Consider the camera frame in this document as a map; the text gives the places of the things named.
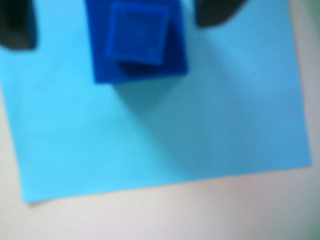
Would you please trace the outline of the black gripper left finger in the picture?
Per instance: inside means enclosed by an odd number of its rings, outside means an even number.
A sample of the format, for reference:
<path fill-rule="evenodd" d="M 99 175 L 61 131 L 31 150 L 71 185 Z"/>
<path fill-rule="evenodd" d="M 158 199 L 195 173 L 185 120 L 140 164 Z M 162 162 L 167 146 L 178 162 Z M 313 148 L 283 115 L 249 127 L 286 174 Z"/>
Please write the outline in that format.
<path fill-rule="evenodd" d="M 9 50 L 37 47 L 37 24 L 32 0 L 0 2 L 0 46 Z"/>

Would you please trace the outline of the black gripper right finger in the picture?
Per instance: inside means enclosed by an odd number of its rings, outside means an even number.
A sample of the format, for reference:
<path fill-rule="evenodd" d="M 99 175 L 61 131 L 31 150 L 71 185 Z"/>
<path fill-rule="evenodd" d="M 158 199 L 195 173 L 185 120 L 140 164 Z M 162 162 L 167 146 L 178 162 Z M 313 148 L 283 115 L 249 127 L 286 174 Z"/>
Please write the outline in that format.
<path fill-rule="evenodd" d="M 200 28 L 223 25 L 246 3 L 247 0 L 195 0 L 195 22 Z"/>

